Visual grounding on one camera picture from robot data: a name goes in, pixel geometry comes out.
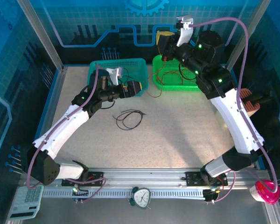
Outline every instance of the white calculator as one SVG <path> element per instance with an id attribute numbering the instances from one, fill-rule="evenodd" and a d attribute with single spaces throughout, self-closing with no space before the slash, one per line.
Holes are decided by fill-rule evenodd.
<path id="1" fill-rule="evenodd" d="M 19 187 L 15 193 L 7 219 L 23 220 L 34 218 L 41 206 L 42 192 L 43 185 L 34 189 Z"/>

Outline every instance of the green plastic basket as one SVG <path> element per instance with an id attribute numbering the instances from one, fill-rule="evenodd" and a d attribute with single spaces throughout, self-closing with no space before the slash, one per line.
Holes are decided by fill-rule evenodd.
<path id="1" fill-rule="evenodd" d="M 195 82 L 191 82 L 186 79 L 182 79 L 180 76 L 180 73 L 178 71 L 178 64 L 179 62 L 177 60 L 168 61 L 165 63 L 165 66 L 163 66 L 163 61 L 161 60 L 161 55 L 157 55 L 153 59 L 153 81 L 154 84 L 161 90 L 162 84 L 159 80 L 157 80 L 157 76 L 162 79 L 163 85 L 163 91 L 200 91 L 197 84 Z M 167 73 L 168 71 L 175 71 L 174 74 Z M 188 69 L 183 71 L 183 74 L 187 78 L 194 78 L 195 74 L 190 72 Z"/>
<path id="2" fill-rule="evenodd" d="M 131 77 L 128 79 L 141 82 L 142 90 L 136 95 L 141 96 L 144 91 L 148 87 L 147 80 L 147 66 L 146 62 L 143 58 L 129 58 L 129 59 L 117 59 L 117 60 L 103 60 L 103 61 L 94 61 L 90 63 L 89 72 L 88 72 L 88 84 L 90 80 L 90 75 L 95 70 L 95 63 L 98 63 L 99 66 L 103 67 L 104 69 L 110 68 L 115 69 L 117 67 L 124 68 L 123 69 L 123 76 L 127 76 L 127 71 L 129 76 Z M 122 77 L 122 81 L 125 82 L 127 77 Z"/>

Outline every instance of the white tabletop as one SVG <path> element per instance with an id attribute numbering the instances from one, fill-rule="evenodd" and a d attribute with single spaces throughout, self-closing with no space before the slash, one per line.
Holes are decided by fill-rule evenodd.
<path id="1" fill-rule="evenodd" d="M 68 68 L 54 123 L 87 85 L 87 76 L 88 67 Z M 154 95 L 160 92 L 152 80 L 148 90 Z M 137 128 L 122 131 L 112 116 L 128 109 L 146 115 Z M 117 99 L 114 107 L 97 111 L 69 138 L 57 160 L 78 160 L 94 168 L 199 168 L 234 145 L 214 114 L 213 105 L 201 92 L 167 91 L 159 98 L 144 93 Z M 126 123 L 136 120 L 131 116 Z"/>

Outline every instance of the gear logo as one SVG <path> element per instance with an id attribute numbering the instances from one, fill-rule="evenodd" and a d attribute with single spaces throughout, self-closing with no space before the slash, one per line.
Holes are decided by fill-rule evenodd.
<path id="1" fill-rule="evenodd" d="M 16 0 L 0 0 L 0 12 L 8 22 L 12 22 L 19 13 L 19 5 Z"/>
<path id="2" fill-rule="evenodd" d="M 136 15 L 153 15 L 158 13 L 160 9 L 164 8 L 168 0 L 123 0 L 125 8 L 129 9 L 131 13 Z"/>

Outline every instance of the clock face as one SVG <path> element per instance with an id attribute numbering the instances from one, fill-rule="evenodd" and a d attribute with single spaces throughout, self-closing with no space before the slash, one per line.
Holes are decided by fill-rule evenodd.
<path id="1" fill-rule="evenodd" d="M 144 209 L 150 203 L 150 191 L 146 188 L 141 188 L 134 193 L 133 198 L 136 205 Z"/>

